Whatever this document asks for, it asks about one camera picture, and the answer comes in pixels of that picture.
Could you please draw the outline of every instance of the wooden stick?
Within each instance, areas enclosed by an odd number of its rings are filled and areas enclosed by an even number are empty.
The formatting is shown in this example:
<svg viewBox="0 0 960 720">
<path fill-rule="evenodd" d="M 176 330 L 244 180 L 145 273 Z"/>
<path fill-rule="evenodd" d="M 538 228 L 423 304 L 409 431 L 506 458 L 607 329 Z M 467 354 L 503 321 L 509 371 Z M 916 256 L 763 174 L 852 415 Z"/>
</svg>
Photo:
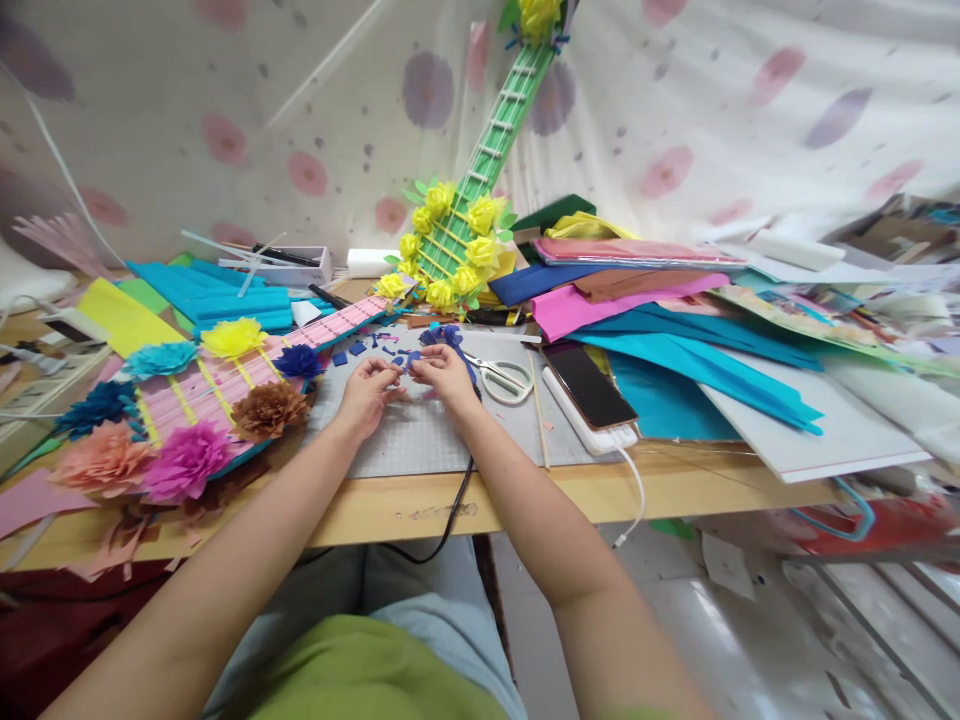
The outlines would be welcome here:
<svg viewBox="0 0 960 720">
<path fill-rule="evenodd" d="M 537 387 L 537 366 L 530 355 L 530 375 L 533 378 L 533 400 L 537 404 L 537 426 L 540 428 L 540 448 L 543 450 L 543 469 L 550 471 L 550 453 L 547 452 L 547 435 L 543 427 L 543 411 L 540 409 L 540 389 Z"/>
</svg>

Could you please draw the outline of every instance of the craft table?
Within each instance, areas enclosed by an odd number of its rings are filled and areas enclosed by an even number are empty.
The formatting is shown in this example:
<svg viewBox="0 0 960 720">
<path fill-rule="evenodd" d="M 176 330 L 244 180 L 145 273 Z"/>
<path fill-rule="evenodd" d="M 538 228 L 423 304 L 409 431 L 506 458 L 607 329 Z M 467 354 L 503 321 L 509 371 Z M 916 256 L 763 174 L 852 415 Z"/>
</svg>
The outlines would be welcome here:
<svg viewBox="0 0 960 720">
<path fill-rule="evenodd" d="M 0 333 L 0 342 L 15 344 L 47 332 L 29 315 L 10 319 Z M 34 368 L 26 367 L 17 382 L 35 379 Z M 200 533 L 208 538 L 238 512 L 257 489 L 297 451 L 300 434 L 288 430 L 263 455 L 270 470 L 243 490 L 219 518 L 201 521 Z M 723 453 L 708 452 L 723 450 Z M 11 487 L 41 467 L 53 467 L 63 449 L 40 458 L 8 480 L 0 491 Z M 700 446 L 697 449 L 664 442 L 641 442 L 630 454 L 643 477 L 647 495 L 647 519 L 712 515 L 841 500 L 828 482 L 814 481 L 784 485 L 774 477 L 750 449 L 741 444 Z M 633 520 L 638 507 L 636 481 L 625 463 L 615 465 L 573 465 L 554 468 L 554 482 L 594 523 Z M 450 505 L 460 485 L 461 473 L 348 479 L 310 540 L 313 547 L 354 543 L 438 537 L 446 524 Z M 96 554 L 104 533 L 118 518 L 116 504 L 83 510 L 58 517 L 16 571 L 62 567 L 89 561 Z M 146 535 L 136 560 L 174 558 L 195 552 L 187 548 L 178 512 L 164 513 L 157 531 Z M 503 527 L 483 485 L 474 473 L 463 500 L 454 534 L 497 532 Z M 30 528 L 0 541 L 0 563 L 17 548 Z"/>
</svg>

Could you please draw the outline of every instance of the navy blue paper flower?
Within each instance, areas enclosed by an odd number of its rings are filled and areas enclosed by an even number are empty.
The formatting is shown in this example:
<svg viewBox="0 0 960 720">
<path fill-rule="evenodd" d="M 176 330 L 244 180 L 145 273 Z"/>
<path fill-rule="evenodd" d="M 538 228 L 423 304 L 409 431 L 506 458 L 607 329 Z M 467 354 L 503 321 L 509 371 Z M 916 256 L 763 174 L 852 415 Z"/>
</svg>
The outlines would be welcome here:
<svg viewBox="0 0 960 720">
<path fill-rule="evenodd" d="M 313 380 L 323 372 L 317 351 L 309 345 L 294 345 L 283 349 L 279 358 L 273 361 L 274 366 L 283 373 L 284 377 L 302 377 L 304 380 Z"/>
<path fill-rule="evenodd" d="M 57 418 L 54 432 L 69 433 L 70 439 L 76 441 L 107 420 L 120 422 L 128 415 L 135 417 L 137 411 L 133 397 L 132 382 L 111 380 L 97 383 L 86 399 L 74 403 L 70 410 Z"/>
</svg>

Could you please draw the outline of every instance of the hand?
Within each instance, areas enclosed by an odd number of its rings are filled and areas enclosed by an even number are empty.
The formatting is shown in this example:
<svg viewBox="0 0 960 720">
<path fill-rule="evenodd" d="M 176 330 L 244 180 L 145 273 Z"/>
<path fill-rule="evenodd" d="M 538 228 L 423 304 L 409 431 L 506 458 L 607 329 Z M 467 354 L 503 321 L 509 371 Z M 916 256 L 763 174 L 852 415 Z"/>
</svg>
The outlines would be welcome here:
<svg viewBox="0 0 960 720">
<path fill-rule="evenodd" d="M 448 410 L 462 410 L 479 404 L 470 382 L 466 364 L 449 345 L 428 345 L 421 351 L 422 360 L 410 365 L 414 382 L 430 385 Z"/>
<path fill-rule="evenodd" d="M 366 440 L 380 424 L 383 409 L 407 391 L 399 387 L 401 375 L 401 367 L 383 358 L 364 360 L 347 380 L 334 422 L 361 441 Z"/>
</svg>

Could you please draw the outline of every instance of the floral fabric backdrop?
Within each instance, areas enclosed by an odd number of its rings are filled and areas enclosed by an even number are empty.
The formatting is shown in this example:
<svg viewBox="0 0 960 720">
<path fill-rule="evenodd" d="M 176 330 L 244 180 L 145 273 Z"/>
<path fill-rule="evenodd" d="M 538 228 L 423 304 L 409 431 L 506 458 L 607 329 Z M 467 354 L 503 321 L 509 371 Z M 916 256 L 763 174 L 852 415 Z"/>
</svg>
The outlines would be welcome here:
<svg viewBox="0 0 960 720">
<path fill-rule="evenodd" d="M 514 51 L 501 0 L 36 0 L 0 62 L 131 260 L 217 240 L 395 247 L 414 178 L 457 179 Z M 954 0 L 583 0 L 498 185 L 644 236 L 853 217 L 960 179 Z M 72 204 L 0 74 L 0 232 Z"/>
</svg>

